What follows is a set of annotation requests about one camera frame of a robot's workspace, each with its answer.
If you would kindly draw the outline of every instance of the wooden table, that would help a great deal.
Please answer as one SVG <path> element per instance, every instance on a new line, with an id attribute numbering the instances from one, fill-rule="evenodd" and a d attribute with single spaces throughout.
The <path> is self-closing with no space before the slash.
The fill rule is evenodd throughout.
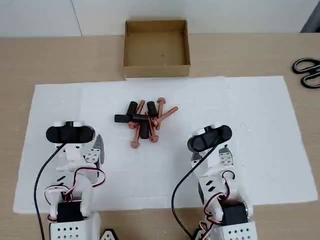
<path id="1" fill-rule="evenodd" d="M 285 77 L 319 188 L 320 90 L 302 87 L 301 76 L 291 72 L 291 65 L 301 57 L 320 57 L 320 34 L 190 35 L 189 44 L 190 77 Z M 121 81 L 123 46 L 123 36 L 0 39 L 0 239 L 40 239 L 35 215 L 13 213 L 35 84 Z M 200 209 L 177 212 L 190 231 L 202 219 Z M 101 216 L 102 227 L 114 228 L 120 240 L 188 239 L 170 209 L 103 212 Z M 254 218 L 259 240 L 316 240 L 319 216 L 317 201 L 257 206 Z"/>

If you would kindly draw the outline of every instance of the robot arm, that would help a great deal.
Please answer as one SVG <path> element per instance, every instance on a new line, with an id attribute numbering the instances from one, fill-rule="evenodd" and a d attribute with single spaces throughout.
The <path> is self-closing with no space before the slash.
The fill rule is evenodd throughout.
<path id="1" fill-rule="evenodd" d="M 66 121 L 55 122 L 46 137 L 56 148 L 67 143 L 59 153 L 64 164 L 56 168 L 63 177 L 44 191 L 50 205 L 50 239 L 100 239 L 100 216 L 91 211 L 91 204 L 94 187 L 105 181 L 100 169 L 104 161 L 101 136 L 90 126 Z"/>
<path id="2" fill-rule="evenodd" d="M 193 152 L 191 166 L 198 164 L 209 149 L 228 141 L 231 136 L 232 131 L 226 125 L 210 125 L 195 132 L 188 141 L 188 148 Z M 250 220 L 253 206 L 241 185 L 240 174 L 228 145 L 219 149 L 218 154 L 219 163 L 208 167 L 208 157 L 194 171 L 206 215 L 194 239 L 256 240 L 255 222 Z"/>

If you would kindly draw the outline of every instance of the open cardboard box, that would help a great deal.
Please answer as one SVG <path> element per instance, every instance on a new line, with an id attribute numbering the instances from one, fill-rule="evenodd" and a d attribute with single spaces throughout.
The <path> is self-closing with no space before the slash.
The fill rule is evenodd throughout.
<path id="1" fill-rule="evenodd" d="M 127 21 L 123 69 L 126 78 L 189 76 L 187 21 Z"/>

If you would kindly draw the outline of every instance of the copper screw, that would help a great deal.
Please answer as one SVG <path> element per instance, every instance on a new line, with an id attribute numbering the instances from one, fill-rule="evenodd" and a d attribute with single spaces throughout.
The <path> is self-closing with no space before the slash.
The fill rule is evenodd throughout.
<path id="1" fill-rule="evenodd" d="M 166 100 L 164 97 L 159 97 L 157 103 L 159 104 L 159 109 L 158 109 L 158 118 L 162 116 L 162 110 L 164 108 L 164 104 L 166 104 Z M 159 130 L 160 129 L 160 123 L 158 126 L 155 127 L 155 129 Z"/>
<path id="2" fill-rule="evenodd" d="M 149 128 L 150 128 L 150 137 L 149 137 L 149 139 L 150 139 L 150 141 L 152 143 L 155 144 L 156 142 L 158 142 L 159 136 L 156 135 L 156 132 L 155 132 L 154 126 L 151 123 L 150 117 L 149 117 Z"/>
<path id="3" fill-rule="evenodd" d="M 140 103 L 139 103 L 138 108 L 136 109 L 136 113 L 137 113 L 137 114 L 140 114 L 140 113 L 141 113 L 144 105 L 145 105 L 145 100 L 141 100 Z M 135 128 L 137 128 L 138 123 L 133 122 L 133 121 L 130 121 L 130 122 L 128 123 L 128 126 L 129 126 L 129 128 L 131 128 L 131 129 L 135 129 Z"/>
<path id="4" fill-rule="evenodd" d="M 134 139 L 131 142 L 131 147 L 133 149 L 137 149 L 140 146 L 139 136 L 140 136 L 140 124 L 138 124 L 138 126 L 136 127 Z"/>
<path id="5" fill-rule="evenodd" d="M 151 121 L 153 123 L 153 125 L 156 127 L 158 126 L 163 120 L 165 120 L 167 117 L 169 117 L 171 114 L 173 114 L 174 112 L 178 111 L 178 107 L 175 106 L 173 108 L 171 108 L 169 111 L 167 111 L 165 114 L 163 114 L 161 117 L 158 118 L 153 118 Z"/>

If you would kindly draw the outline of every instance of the scissors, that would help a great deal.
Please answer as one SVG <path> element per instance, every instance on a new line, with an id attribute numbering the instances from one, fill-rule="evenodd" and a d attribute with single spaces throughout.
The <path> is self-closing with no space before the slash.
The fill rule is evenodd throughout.
<path id="1" fill-rule="evenodd" d="M 309 63 L 312 64 L 312 66 L 308 66 L 305 68 L 298 68 L 298 65 L 300 63 Z M 311 79 L 316 79 L 317 77 L 320 77 L 320 60 L 311 58 L 311 57 L 304 57 L 299 60 L 297 60 L 293 65 L 292 65 L 292 71 L 295 74 L 305 74 L 309 73 L 308 75 L 304 76 L 301 79 L 301 84 L 308 89 L 318 89 L 320 88 L 320 84 L 310 84 L 308 83 L 309 80 Z"/>

